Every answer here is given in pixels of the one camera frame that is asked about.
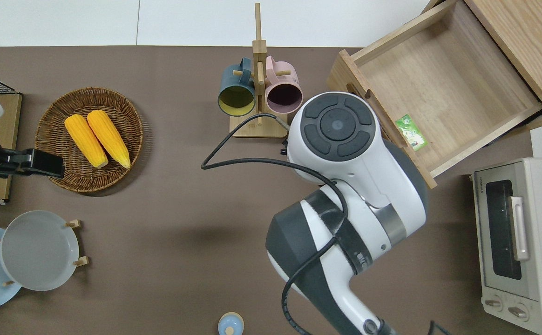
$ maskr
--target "oven handle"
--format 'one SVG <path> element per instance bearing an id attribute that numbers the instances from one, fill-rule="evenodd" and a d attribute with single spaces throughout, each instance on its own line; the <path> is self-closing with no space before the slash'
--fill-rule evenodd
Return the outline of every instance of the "oven handle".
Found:
<path id="1" fill-rule="evenodd" d="M 524 199 L 522 197 L 509 197 L 509 207 L 509 211 L 511 212 L 513 257 L 516 261 L 527 261 L 530 259 L 530 253 L 528 252 L 528 242 L 526 238 Z"/>

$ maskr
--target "green packet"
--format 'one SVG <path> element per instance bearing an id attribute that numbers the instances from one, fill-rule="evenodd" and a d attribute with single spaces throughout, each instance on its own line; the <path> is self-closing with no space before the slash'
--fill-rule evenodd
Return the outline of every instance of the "green packet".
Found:
<path id="1" fill-rule="evenodd" d="M 414 151 L 418 151 L 420 148 L 426 146 L 426 139 L 409 115 L 404 115 L 395 123 L 399 130 L 401 130 L 401 133 L 403 133 L 403 136 L 407 139 L 407 142 L 411 144 Z"/>

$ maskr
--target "pink mug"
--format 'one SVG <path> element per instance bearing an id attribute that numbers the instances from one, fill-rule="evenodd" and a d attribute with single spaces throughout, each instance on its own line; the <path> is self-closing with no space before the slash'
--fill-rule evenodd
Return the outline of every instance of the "pink mug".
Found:
<path id="1" fill-rule="evenodd" d="M 290 71 L 290 74 L 278 76 L 277 72 Z M 286 61 L 275 61 L 267 57 L 267 87 L 265 101 L 269 109 L 275 113 L 292 113 L 302 106 L 302 89 L 298 82 L 296 70 Z"/>

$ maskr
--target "wicker basket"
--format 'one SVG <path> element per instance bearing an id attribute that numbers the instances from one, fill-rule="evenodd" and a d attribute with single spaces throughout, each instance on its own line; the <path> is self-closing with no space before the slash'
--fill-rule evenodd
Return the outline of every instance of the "wicker basket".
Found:
<path id="1" fill-rule="evenodd" d="M 68 135 L 64 120 L 72 114 L 86 117 L 92 110 L 107 113 L 120 132 L 130 154 L 130 168 L 135 165 L 143 144 L 143 125 L 135 106 L 122 94 L 101 87 L 77 89 L 58 98 L 45 112 L 37 132 L 35 147 L 64 159 L 65 173 L 61 180 L 50 180 L 69 191 L 91 193 L 106 189 L 124 178 L 125 169 L 109 157 L 101 169 L 90 165 L 83 153 Z"/>

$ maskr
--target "yellow corn cob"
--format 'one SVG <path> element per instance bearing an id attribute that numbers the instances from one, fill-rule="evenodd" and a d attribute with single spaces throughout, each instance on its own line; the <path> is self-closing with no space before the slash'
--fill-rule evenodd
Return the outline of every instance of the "yellow corn cob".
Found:
<path id="1" fill-rule="evenodd" d="M 102 110 L 94 110 L 87 115 L 87 121 L 109 155 L 122 166 L 130 169 L 128 149 L 108 115 Z"/>
<path id="2" fill-rule="evenodd" d="M 108 163 L 105 152 L 81 114 L 67 117 L 64 126 L 91 165 L 99 169 Z"/>

